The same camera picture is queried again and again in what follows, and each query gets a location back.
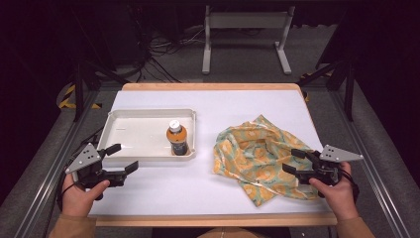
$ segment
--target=bottle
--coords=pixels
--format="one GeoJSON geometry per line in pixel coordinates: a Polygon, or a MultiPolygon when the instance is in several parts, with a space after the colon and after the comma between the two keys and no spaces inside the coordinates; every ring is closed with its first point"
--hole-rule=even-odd
{"type": "Polygon", "coordinates": [[[177,156],[184,156],[188,152],[186,143],[186,129],[178,120],[171,120],[166,130],[166,137],[172,146],[172,152],[177,156]]]}

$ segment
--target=plastic tray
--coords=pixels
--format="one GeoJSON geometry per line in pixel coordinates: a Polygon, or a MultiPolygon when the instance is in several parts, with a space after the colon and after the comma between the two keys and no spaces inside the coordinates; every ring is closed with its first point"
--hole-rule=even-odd
{"type": "Polygon", "coordinates": [[[106,157],[109,162],[188,161],[195,157],[195,111],[191,109],[115,110],[108,114],[98,150],[121,144],[121,151],[106,157]],[[187,130],[189,152],[172,154],[166,130],[171,120],[187,130]]]}

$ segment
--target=towel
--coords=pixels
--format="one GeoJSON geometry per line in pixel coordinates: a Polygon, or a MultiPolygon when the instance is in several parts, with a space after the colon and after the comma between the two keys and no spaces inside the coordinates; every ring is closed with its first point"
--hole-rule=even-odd
{"type": "Polygon", "coordinates": [[[283,163],[299,171],[312,168],[309,160],[292,156],[291,149],[313,152],[294,135],[278,129],[260,115],[252,122],[229,127],[218,135],[213,148],[213,172],[237,179],[255,206],[276,195],[315,199],[318,197],[315,188],[298,189],[297,178],[282,169],[283,163]]]}

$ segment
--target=table surface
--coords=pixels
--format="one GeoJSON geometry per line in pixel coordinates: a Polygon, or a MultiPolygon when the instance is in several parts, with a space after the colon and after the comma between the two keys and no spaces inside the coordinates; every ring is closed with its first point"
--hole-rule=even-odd
{"type": "MultiPolygon", "coordinates": [[[[99,226],[314,226],[337,220],[324,199],[276,196],[255,207],[234,179],[214,175],[212,149],[218,133],[260,114],[315,150],[312,119],[294,83],[129,83],[113,110],[191,108],[197,113],[196,157],[186,162],[143,162],[122,187],[95,202],[99,226]]],[[[104,162],[104,167],[118,163],[104,162]]]]}

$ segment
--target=person's hand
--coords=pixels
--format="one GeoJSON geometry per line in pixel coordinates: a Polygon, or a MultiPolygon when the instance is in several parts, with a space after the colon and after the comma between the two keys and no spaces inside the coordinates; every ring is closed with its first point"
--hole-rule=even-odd
{"type": "MultiPolygon", "coordinates": [[[[350,164],[347,162],[340,163],[342,170],[352,174],[350,164]]],[[[352,183],[342,177],[342,179],[335,186],[328,186],[323,182],[311,178],[309,180],[315,188],[317,188],[322,194],[325,195],[328,204],[336,214],[337,220],[347,220],[359,217],[358,210],[356,209],[355,202],[353,200],[353,189],[352,183]]]]}
{"type": "MultiPolygon", "coordinates": [[[[62,198],[62,214],[69,216],[87,216],[92,208],[93,201],[109,186],[110,181],[103,180],[89,191],[77,185],[69,188],[62,198]]],[[[72,174],[65,177],[62,190],[73,184],[72,174]]]]}

